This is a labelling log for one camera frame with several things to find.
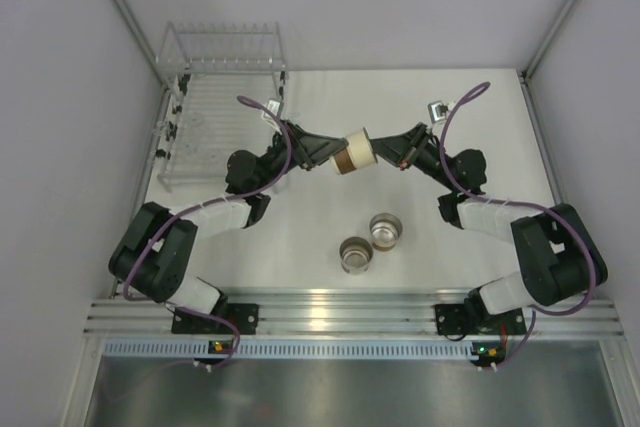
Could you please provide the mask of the clear plastic cup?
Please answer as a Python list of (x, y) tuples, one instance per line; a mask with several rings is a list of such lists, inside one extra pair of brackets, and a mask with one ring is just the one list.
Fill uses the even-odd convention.
[(184, 118), (184, 128), (188, 131), (195, 131), (206, 126), (205, 118), (198, 112), (190, 113)]
[(198, 142), (186, 141), (180, 147), (180, 155), (188, 162), (197, 162), (206, 153)]

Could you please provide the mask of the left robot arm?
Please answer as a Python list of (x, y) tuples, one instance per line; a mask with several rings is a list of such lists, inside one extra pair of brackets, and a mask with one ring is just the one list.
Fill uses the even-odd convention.
[(224, 294), (187, 275), (194, 244), (228, 231), (247, 229), (262, 220), (271, 202), (266, 191), (291, 169), (310, 170), (348, 146), (346, 138), (311, 134), (290, 122), (281, 123), (266, 152), (233, 152), (226, 164), (227, 184), (221, 197), (191, 207), (143, 204), (108, 263), (109, 272), (131, 291), (156, 303), (172, 303), (193, 312), (204, 331), (215, 333), (227, 323)]

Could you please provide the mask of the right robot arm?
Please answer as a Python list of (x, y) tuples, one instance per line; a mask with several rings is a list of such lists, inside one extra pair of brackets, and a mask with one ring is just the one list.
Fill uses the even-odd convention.
[(394, 167), (415, 167), (448, 188), (448, 194), (438, 199), (444, 222), (514, 247), (517, 270), (471, 290), (464, 301), (468, 324), (476, 331), (491, 332), (504, 314), (522, 307), (548, 310), (607, 279), (604, 260), (574, 207), (558, 204), (539, 211), (485, 197), (482, 151), (466, 149), (449, 156), (423, 123), (399, 135), (375, 138), (371, 146)]

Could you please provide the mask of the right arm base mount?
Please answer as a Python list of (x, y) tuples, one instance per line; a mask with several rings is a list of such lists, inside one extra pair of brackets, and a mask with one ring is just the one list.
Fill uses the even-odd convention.
[(462, 340), (479, 333), (479, 311), (470, 303), (436, 304), (437, 333), (450, 340)]

